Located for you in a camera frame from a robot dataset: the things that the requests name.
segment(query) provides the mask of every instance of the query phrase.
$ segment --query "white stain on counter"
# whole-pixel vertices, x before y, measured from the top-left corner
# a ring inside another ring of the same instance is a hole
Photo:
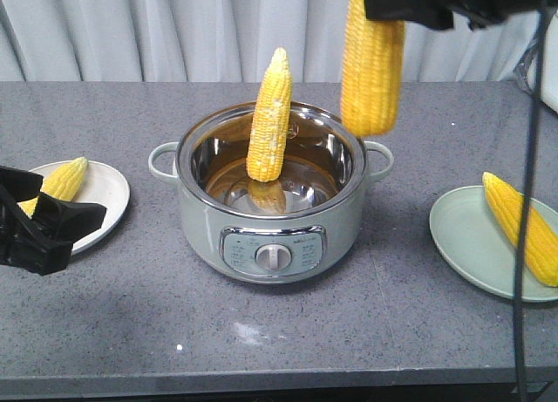
[[[234,322],[233,328],[235,329],[235,334],[242,343],[248,345],[263,345],[262,341],[265,337],[260,332],[259,328],[254,325],[241,324],[240,322]]]

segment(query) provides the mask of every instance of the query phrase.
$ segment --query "black cable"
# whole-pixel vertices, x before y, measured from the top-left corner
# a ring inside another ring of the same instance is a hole
[[[541,114],[541,85],[542,67],[544,58],[544,47],[548,23],[548,0],[541,0],[539,6],[539,27],[536,32],[538,41],[537,60],[535,68],[534,88],[531,101],[531,112],[529,116],[529,128],[527,137],[527,157],[525,161],[525,172],[523,175],[523,206],[521,209],[521,223],[519,240],[515,252],[515,274],[514,274],[514,355],[515,375],[517,389],[521,402],[527,402],[527,373],[525,366],[525,348],[523,342],[523,267],[525,264],[525,247],[527,239],[527,224],[531,197],[534,190],[534,170],[537,155],[537,140],[539,135],[539,120]]]

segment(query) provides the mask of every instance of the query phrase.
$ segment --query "corn cob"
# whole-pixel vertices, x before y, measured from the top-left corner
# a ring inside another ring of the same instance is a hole
[[[70,201],[76,195],[85,179],[88,163],[89,161],[84,157],[66,162],[44,178],[41,191],[55,199]],[[21,209],[29,217],[33,216],[36,205],[37,197],[19,203]]]
[[[523,194],[491,173],[483,173],[482,183],[496,220],[517,247]],[[558,286],[558,235],[533,206],[529,209],[525,262],[541,283]]]
[[[279,47],[273,54],[255,102],[246,169],[257,181],[276,180],[282,169],[289,130],[293,78],[287,52]]]
[[[355,136],[384,134],[395,125],[404,43],[403,21],[367,20],[364,0],[349,0],[341,116]]]
[[[287,198],[279,180],[269,182],[249,180],[248,194],[258,208],[272,215],[282,215],[287,209]]]

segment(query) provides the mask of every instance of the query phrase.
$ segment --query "round plate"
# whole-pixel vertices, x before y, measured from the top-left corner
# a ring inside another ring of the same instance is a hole
[[[33,168],[33,173],[48,176],[68,160],[53,162]],[[79,203],[98,203],[106,207],[106,215],[99,229],[91,232],[73,244],[72,255],[88,249],[104,238],[119,222],[130,199],[130,187],[124,175],[118,170],[101,162],[89,161],[85,180],[72,201]]]
[[[558,231],[558,214],[540,201],[533,206]],[[442,195],[432,206],[430,230],[441,255],[469,282],[495,295],[514,296],[515,250],[494,218],[482,186],[462,187]],[[526,267],[523,300],[558,299],[558,288],[545,286]]]

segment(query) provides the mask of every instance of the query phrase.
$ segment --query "speckled granite countertop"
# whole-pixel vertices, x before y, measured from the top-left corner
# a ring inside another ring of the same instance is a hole
[[[520,185],[529,98],[514,82],[406,84],[396,165],[366,195],[349,254],[264,286],[206,265],[147,156],[256,84],[1,83],[0,165],[85,155],[131,200],[103,241],[40,277],[0,266],[0,399],[514,381],[512,306],[440,256],[432,204],[490,170]],[[338,113],[340,86],[293,99]],[[558,208],[558,119],[542,114],[535,196]],[[530,380],[558,379],[557,303],[525,311]]]

